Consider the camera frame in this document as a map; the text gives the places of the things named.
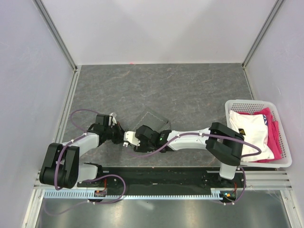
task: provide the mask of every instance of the gray floor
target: gray floor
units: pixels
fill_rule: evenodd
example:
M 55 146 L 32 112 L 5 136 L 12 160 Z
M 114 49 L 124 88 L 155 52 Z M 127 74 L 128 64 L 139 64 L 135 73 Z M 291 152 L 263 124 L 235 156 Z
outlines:
M 82 200 L 44 199 L 59 213 Z M 280 192 L 246 191 L 234 206 L 210 200 L 122 200 L 85 204 L 60 216 L 40 213 L 37 228 L 289 228 Z
M 241 64 L 155 64 L 83 66 L 71 111 L 117 113 L 124 129 L 149 107 L 171 121 L 172 129 L 199 130 L 226 123 L 225 102 L 251 99 Z M 89 127 L 95 115 L 81 112 L 75 121 Z M 70 122 L 64 141 L 81 134 Z M 111 142 L 89 151 L 83 162 L 103 166 L 219 166 L 206 150 L 182 150 L 148 158 L 130 156 Z

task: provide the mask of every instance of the wire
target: wire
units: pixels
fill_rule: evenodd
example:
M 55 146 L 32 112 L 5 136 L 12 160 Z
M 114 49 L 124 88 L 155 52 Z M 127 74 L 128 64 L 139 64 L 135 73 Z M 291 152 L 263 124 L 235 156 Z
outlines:
M 84 180 L 83 182 L 95 182 L 95 181 L 98 181 L 98 180 L 101 180 L 101 179 L 107 178 L 107 177 L 117 177 L 123 182 L 123 192 L 122 192 L 122 194 L 117 199 L 114 199 L 112 201 L 109 201 L 109 202 L 93 202 L 93 204 L 111 204 L 111 203 L 115 203 L 115 202 L 119 201 L 124 196 L 125 191 L 126 191 L 125 181 L 121 176 L 118 176 L 116 174 L 108 174 L 108 175 L 98 177 L 98 178 L 93 179 L 93 180 Z
M 237 189 L 238 189 L 238 185 L 236 182 L 234 182 L 234 191 L 232 192 L 232 194 L 235 193 L 237 191 Z
M 84 182 L 95 182 L 95 181 L 98 181 L 98 180 L 101 180 L 101 179 L 104 179 L 104 178 L 107 178 L 107 177 L 116 177 L 116 178 L 119 178 L 123 182 L 123 192 L 117 199 L 114 199 L 114 200 L 109 201 L 109 202 L 91 202 L 88 199 L 86 201 L 79 202 L 79 203 L 71 206 L 70 208 L 68 208 L 68 209 L 66 209 L 62 212 L 59 212 L 59 213 L 52 213 L 52 212 L 47 211 L 47 209 L 45 207 L 45 202 L 44 202 L 43 205 L 42 205 L 44 212 L 49 216 L 58 216 L 58 215 L 62 215 L 64 213 L 66 213 L 66 212 L 68 212 L 68 211 L 70 211 L 70 210 L 72 210 L 72 209 L 74 209 L 74 208 L 76 208 L 76 207 L 78 207 L 82 204 L 88 203 L 88 202 L 93 203 L 93 204 L 111 204 L 111 203 L 115 203 L 115 202 L 119 201 L 124 196 L 125 191 L 126 191 L 126 184 L 125 184 L 124 179 L 121 176 L 118 176 L 116 174 L 108 174 L 108 175 L 105 175 L 105 176 L 102 176 L 102 177 L 99 177 L 99 178 L 96 178 L 96 179 L 93 179 L 93 180 L 84 180 Z
M 236 199 L 235 199 L 235 200 L 231 200 L 231 199 L 229 199 L 227 196 L 225 196 L 225 198 L 228 199 L 228 200 L 231 201 L 231 202 L 235 202 L 235 201 L 236 201 Z
M 257 146 L 252 145 L 252 144 L 250 144 L 248 142 L 245 142 L 243 140 L 240 140 L 240 139 L 235 139 L 235 138 L 231 138 L 231 137 L 227 137 L 227 136 L 223 136 L 223 135 L 205 134 L 205 133 L 200 134 L 200 133 L 189 132 L 189 133 L 182 133 L 180 135 L 174 136 L 172 139 L 170 139 L 169 141 L 167 141 L 162 147 L 160 147 L 159 149 L 153 151 L 152 153 L 149 153 L 149 154 L 146 154 L 146 155 L 137 155 L 137 154 L 129 152 L 129 154 L 131 154 L 133 157 L 137 157 L 137 158 L 150 157 L 150 156 L 152 156 L 152 155 L 160 152 L 162 149 L 164 149 L 167 145 L 169 145 L 174 140 L 176 140 L 176 139 L 178 139 L 180 137 L 186 136 L 186 135 L 198 135 L 198 136 L 202 136 L 202 137 L 203 136 L 208 136 L 208 137 L 212 137 L 212 138 L 231 140 L 231 141 L 235 141 L 237 143 L 241 143 L 241 144 L 250 146 L 250 147 L 252 147 L 252 148 L 254 148 L 254 149 L 256 149 L 258 151 L 257 153 L 242 155 L 241 158 L 243 158 L 243 157 L 249 157 L 249 156 L 255 156 L 255 155 L 259 155 L 260 153 L 262 153 L 261 149 L 258 148 Z
M 54 176 L 54 186 L 55 186 L 55 189 L 56 190 L 61 190 L 62 188 L 61 187 L 58 187 L 58 172 L 59 172 L 59 167 L 60 167 L 60 163 L 61 163 L 61 160 L 62 160 L 62 157 L 63 157 L 63 154 L 64 152 L 66 151 L 66 149 L 68 148 L 68 146 L 70 146 L 71 144 L 83 139 L 86 137 L 86 133 L 84 133 L 83 135 L 75 138 L 75 139 L 72 139 L 71 141 L 69 141 L 61 150 L 60 154 L 59 154 L 59 157 L 58 157 L 58 160 L 57 160 L 57 164 L 56 164 L 56 168 L 55 168 L 55 176 Z
M 74 126 L 75 126 L 76 128 L 78 128 L 79 130 L 81 130 L 81 131 L 83 131 L 83 132 L 86 132 L 87 129 L 85 129 L 85 128 L 79 126 L 79 125 L 77 125 L 77 124 L 73 121 L 73 119 L 72 119 L 72 117 L 73 117 L 73 115 L 74 115 L 75 113 L 78 113 L 78 112 L 81 112 L 81 111 L 88 111 L 88 112 L 92 112 L 92 113 L 96 113 L 96 114 L 100 114 L 100 113 L 97 112 L 97 111 L 91 110 L 91 109 L 78 109 L 78 110 L 75 110 L 74 112 L 72 112 L 72 113 L 70 114 L 70 119 L 71 119 L 72 125 L 74 125 Z
M 238 195 L 237 195 L 236 197 L 238 197 L 238 198 L 236 198 L 236 200 L 233 201 L 233 202 L 231 202 L 231 203 L 225 203 L 224 204 L 224 203 L 222 203 L 220 201 L 212 201 L 212 202 L 218 203 L 218 204 L 224 204 L 224 205 L 234 205 L 236 202 L 238 202 L 242 198 L 242 196 L 244 195 L 244 192 L 245 192 L 245 188 L 246 188 L 246 174 L 245 174 L 245 170 L 244 170 L 243 167 L 240 167 L 240 170 L 242 170 L 242 172 L 243 172 L 243 178 L 244 178 L 244 187 L 242 189 L 242 192 L 241 192 L 240 196 L 238 197 Z

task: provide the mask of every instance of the black bracket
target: black bracket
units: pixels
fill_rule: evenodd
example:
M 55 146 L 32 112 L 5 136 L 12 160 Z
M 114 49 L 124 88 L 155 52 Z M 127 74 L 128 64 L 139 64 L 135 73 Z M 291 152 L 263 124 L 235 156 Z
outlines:
M 211 134 L 223 135 L 234 139 L 244 140 L 244 136 L 233 131 L 221 123 L 212 123 L 209 128 Z M 206 140 L 206 149 L 212 153 L 220 162 L 239 166 L 241 162 L 243 144 L 224 139 L 222 143 L 217 138 L 209 137 Z
M 103 144 L 106 140 L 112 140 L 114 144 L 124 142 L 124 130 L 119 122 L 113 125 L 113 117 L 110 115 L 98 114 L 95 123 L 91 125 L 87 132 L 99 135 L 99 144 Z
M 56 162 L 62 148 L 63 145 L 59 143 L 51 143 L 48 146 L 39 176 L 42 184 L 54 185 Z M 71 189 L 78 178 L 79 147 L 69 146 L 64 152 L 62 161 L 58 171 L 58 186 Z
M 126 195 L 210 195 L 212 188 L 242 188 L 243 174 L 233 180 L 219 179 L 219 168 L 212 167 L 104 167 L 107 174 L 121 176 L 126 184 Z M 107 178 L 107 193 L 120 195 L 121 181 Z
M 134 147 L 134 151 L 146 153 L 160 148 L 160 136 L 160 133 L 152 130 L 150 127 L 146 125 L 140 126 L 135 132 L 135 137 L 139 139 L 141 143 L 140 146 Z

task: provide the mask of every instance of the aluminum frame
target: aluminum frame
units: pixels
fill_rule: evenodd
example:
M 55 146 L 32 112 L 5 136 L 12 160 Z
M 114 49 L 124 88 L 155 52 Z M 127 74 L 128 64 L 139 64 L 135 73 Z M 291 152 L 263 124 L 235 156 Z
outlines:
M 245 67 L 243 67 L 243 71 L 244 71 L 245 79 L 246 79 L 246 82 L 247 82 L 247 85 L 249 88 L 251 99 L 255 100 L 255 94 L 254 94 L 253 90 L 251 89 L 251 82 L 250 82 L 250 79 L 247 74 L 247 69 Z
M 286 208 L 290 224 L 293 228 L 303 227 L 302 221 L 298 216 L 297 207 L 293 198 L 293 191 L 285 171 L 246 171 L 247 178 L 247 188 L 245 191 L 265 191 L 269 192 L 272 190 L 280 190 L 284 206 Z M 56 194 L 58 191 L 55 191 L 53 186 L 41 184 L 39 182 L 39 172 L 36 177 L 35 186 L 32 192 L 30 203 L 28 205 L 28 210 L 23 222 L 22 227 L 35 227 L 38 222 L 38 215 L 41 208 L 43 198 L 47 199 L 84 199 L 87 195 L 92 195 L 94 190 L 103 190 L 100 188 L 79 188 L 74 187 L 70 190 L 62 190 L 62 194 Z M 213 197 L 217 197 L 219 191 L 233 190 L 229 188 L 215 188 L 211 189 Z M 117 198 L 118 196 L 110 196 L 110 199 Z M 214 200 L 213 197 L 208 196 L 127 196 L 125 200 L 136 200 L 136 199 L 145 199 L 145 200 Z
M 66 60 L 68 61 L 69 65 L 72 67 L 73 70 L 76 70 L 77 65 L 76 65 L 75 61 L 73 60 L 70 52 L 68 51 L 62 37 L 60 36 L 60 33 L 58 32 L 58 30 L 50 16 L 50 14 L 48 13 L 47 8 L 43 4 L 42 0 L 33 0 L 33 2 L 37 6 L 37 9 L 39 10 L 44 21 L 46 22 L 50 32 L 52 33 L 54 39 L 58 43 L 58 46 L 62 50 L 62 53 L 66 57 Z
M 81 66 L 78 66 L 77 70 L 73 74 L 71 85 L 70 85 L 68 93 L 67 93 L 66 102 L 65 102 L 62 114 L 61 114 L 61 118 L 58 123 L 57 133 L 56 133 L 56 137 L 54 140 L 55 143 L 62 143 L 65 129 L 67 126 L 66 124 L 68 121 L 69 113 L 70 113 L 73 98 L 74 98 L 74 94 L 76 91 L 80 71 L 81 71 Z
M 258 46 L 260 45 L 263 37 L 265 36 L 265 34 L 267 33 L 272 21 L 274 20 L 275 16 L 277 15 L 278 11 L 280 10 L 281 6 L 283 5 L 285 0 L 277 0 L 274 4 L 274 6 L 272 7 L 270 13 L 268 14 L 268 17 L 266 19 L 266 21 L 264 22 L 261 30 L 259 31 L 255 41 L 253 42 L 253 45 L 251 46 L 248 54 L 246 55 L 244 62 L 242 63 L 243 68 L 245 68 L 248 63 L 250 62 L 252 56 L 254 55 L 256 49 L 258 48 Z

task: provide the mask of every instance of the plastic basket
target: plastic basket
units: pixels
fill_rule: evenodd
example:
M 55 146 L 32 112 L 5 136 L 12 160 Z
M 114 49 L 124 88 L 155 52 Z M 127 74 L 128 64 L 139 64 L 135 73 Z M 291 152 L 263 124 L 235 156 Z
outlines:
M 264 108 L 269 108 L 274 120 L 279 122 L 279 131 L 280 131 L 279 139 L 282 150 L 282 159 L 277 161 L 270 161 L 268 163 L 241 162 L 241 165 L 253 166 L 253 167 L 265 167 L 265 168 L 289 167 L 292 163 L 292 159 L 279 114 L 273 103 L 266 101 L 256 101 L 256 100 L 229 100 L 225 103 L 227 126 L 231 128 L 231 124 L 229 121 L 230 110 L 233 110 L 235 112 L 244 112 L 244 113 L 253 114 L 254 112 L 261 111 Z

